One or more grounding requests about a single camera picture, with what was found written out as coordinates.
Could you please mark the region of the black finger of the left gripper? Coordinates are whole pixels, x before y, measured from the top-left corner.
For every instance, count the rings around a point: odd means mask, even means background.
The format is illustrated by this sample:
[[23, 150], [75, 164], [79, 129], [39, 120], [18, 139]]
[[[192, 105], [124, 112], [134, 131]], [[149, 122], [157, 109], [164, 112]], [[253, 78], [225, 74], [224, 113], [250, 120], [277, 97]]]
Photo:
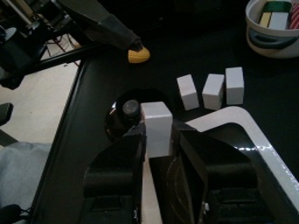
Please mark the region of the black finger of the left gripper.
[[113, 15], [109, 15], [97, 22], [95, 39], [122, 50], [142, 50], [140, 37]]

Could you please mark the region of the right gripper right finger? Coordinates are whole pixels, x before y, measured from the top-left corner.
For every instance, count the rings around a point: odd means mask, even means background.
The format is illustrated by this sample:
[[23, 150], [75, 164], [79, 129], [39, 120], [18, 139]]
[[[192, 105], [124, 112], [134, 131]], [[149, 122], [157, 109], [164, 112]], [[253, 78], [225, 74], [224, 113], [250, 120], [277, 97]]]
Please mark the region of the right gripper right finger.
[[249, 158], [189, 125], [172, 125], [193, 224], [273, 224]]

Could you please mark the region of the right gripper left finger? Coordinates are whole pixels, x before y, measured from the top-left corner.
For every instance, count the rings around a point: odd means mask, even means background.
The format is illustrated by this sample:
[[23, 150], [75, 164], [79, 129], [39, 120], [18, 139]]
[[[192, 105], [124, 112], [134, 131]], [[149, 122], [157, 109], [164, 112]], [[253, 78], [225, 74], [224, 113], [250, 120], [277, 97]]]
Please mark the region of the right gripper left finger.
[[141, 224], [145, 126], [136, 125], [95, 156], [83, 173], [78, 224]]

